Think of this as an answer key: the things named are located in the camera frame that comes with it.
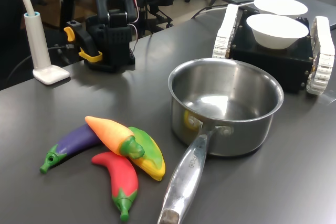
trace white bowl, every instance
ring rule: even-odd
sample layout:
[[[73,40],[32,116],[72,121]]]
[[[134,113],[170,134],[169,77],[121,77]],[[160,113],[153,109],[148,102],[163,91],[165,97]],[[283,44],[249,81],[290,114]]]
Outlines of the white bowl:
[[[308,8],[296,0],[254,0],[261,14],[276,14],[293,19],[305,14]]]
[[[256,41],[270,49],[285,49],[308,34],[308,28],[289,17],[256,14],[246,20]]]

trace toy eggplant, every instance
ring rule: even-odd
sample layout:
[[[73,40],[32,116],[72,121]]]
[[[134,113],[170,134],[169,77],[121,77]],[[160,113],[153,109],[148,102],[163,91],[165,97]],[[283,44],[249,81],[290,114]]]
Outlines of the toy eggplant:
[[[103,144],[117,155],[132,159],[144,155],[144,149],[135,141],[134,133],[129,128],[115,121],[93,116],[85,117],[85,121]]]
[[[113,152],[100,153],[92,158],[96,165],[105,166],[111,176],[112,199],[121,211],[120,219],[127,221],[128,211],[138,193],[138,177],[127,158]]]
[[[159,147],[146,132],[134,127],[129,127],[129,129],[134,133],[135,139],[145,150],[143,157],[138,159],[131,158],[131,160],[152,178],[161,181],[166,171],[166,166]]]
[[[95,132],[85,124],[70,132],[50,149],[44,165],[40,167],[40,172],[47,173],[52,166],[57,165],[65,157],[74,155],[100,143],[101,141]]]

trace purple eggplant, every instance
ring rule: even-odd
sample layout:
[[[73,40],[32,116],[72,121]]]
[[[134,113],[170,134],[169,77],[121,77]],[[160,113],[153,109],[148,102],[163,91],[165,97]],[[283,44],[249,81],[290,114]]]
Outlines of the purple eggplant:
[[[101,141],[95,132],[87,124],[84,124],[63,137],[50,149],[43,166],[40,167],[40,172],[47,173],[52,166],[57,165],[65,157],[77,154],[100,143]]]

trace red chili pepper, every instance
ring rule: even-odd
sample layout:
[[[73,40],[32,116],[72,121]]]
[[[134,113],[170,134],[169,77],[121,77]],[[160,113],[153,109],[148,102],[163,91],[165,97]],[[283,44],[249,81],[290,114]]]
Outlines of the red chili pepper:
[[[138,177],[131,162],[113,152],[100,153],[92,158],[95,165],[105,166],[111,176],[112,199],[121,211],[120,219],[127,221],[128,210],[138,192]]]

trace saucepan handle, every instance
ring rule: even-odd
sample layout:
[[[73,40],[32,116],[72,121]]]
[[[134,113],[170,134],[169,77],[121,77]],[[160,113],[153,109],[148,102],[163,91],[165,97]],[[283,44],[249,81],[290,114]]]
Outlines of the saucepan handle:
[[[157,224],[179,224],[195,196],[213,130],[200,129],[169,182]]]

